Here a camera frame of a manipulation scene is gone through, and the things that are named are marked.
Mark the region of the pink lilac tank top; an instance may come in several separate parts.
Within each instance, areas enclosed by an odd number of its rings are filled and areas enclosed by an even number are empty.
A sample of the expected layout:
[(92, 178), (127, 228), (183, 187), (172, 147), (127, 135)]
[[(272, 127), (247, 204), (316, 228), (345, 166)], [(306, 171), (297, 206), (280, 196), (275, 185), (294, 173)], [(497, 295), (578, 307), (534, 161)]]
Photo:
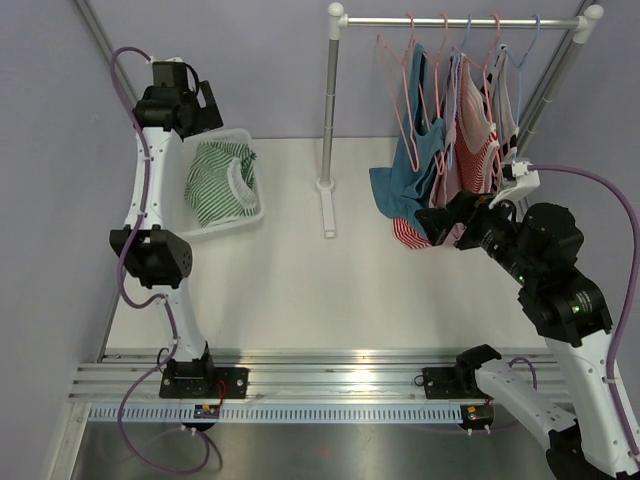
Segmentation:
[(455, 145), (457, 136), (457, 113), (460, 105), (461, 70), (465, 55), (454, 53), (450, 57), (445, 98), (441, 104), (441, 113), (445, 124), (445, 167), (439, 174), (432, 191), (431, 203), (443, 208), (462, 189), (461, 172), (456, 159)]

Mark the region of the blue tank top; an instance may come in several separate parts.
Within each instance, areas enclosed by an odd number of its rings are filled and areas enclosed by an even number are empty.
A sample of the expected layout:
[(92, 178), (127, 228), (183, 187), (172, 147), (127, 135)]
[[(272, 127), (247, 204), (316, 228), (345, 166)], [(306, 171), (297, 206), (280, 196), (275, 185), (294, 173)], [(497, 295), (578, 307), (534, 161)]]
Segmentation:
[(369, 170), (378, 211), (409, 223), (418, 210), (428, 207), (444, 153), (444, 120), (428, 114), (428, 66), (423, 45), (412, 42), (402, 59), (402, 80), (394, 95), (398, 139), (392, 163)]

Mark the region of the green striped tank top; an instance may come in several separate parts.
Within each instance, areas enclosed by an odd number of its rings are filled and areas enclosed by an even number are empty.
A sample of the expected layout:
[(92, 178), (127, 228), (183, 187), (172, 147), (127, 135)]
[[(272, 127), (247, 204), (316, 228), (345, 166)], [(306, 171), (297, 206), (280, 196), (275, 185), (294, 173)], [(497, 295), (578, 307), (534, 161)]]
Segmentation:
[(184, 198), (201, 227), (256, 214), (256, 158), (256, 153), (246, 143), (217, 140), (197, 145)]

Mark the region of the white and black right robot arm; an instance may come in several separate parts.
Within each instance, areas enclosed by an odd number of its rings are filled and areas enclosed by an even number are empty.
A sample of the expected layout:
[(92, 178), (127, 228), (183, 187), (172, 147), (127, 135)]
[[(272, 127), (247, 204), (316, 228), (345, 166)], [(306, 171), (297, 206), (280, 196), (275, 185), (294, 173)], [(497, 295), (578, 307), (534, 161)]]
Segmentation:
[(619, 418), (629, 403), (611, 393), (606, 371), (613, 322), (602, 291), (575, 266), (584, 236), (565, 207), (537, 203), (521, 221), (514, 209), (509, 200), (463, 191), (416, 219), (432, 245), (463, 225), (455, 247), (484, 250), (517, 282), (518, 302), (560, 367), (573, 410), (541, 395), (487, 344), (457, 355), (453, 385), (502, 404), (539, 442), (556, 478), (636, 479), (638, 425)]

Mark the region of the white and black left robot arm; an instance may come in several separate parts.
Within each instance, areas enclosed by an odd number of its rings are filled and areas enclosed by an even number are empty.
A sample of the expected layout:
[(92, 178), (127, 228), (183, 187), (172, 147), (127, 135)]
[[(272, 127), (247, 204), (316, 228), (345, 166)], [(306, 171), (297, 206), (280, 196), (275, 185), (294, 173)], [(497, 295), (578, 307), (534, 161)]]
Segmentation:
[(221, 123), (208, 83), (178, 57), (147, 56), (152, 83), (129, 113), (136, 139), (136, 171), (123, 227), (109, 233), (118, 258), (117, 283), (124, 302), (142, 310), (157, 306), (167, 346), (156, 359), (160, 397), (224, 398), (226, 384), (197, 325), (189, 295), (191, 245), (178, 234), (178, 174), (183, 142)]

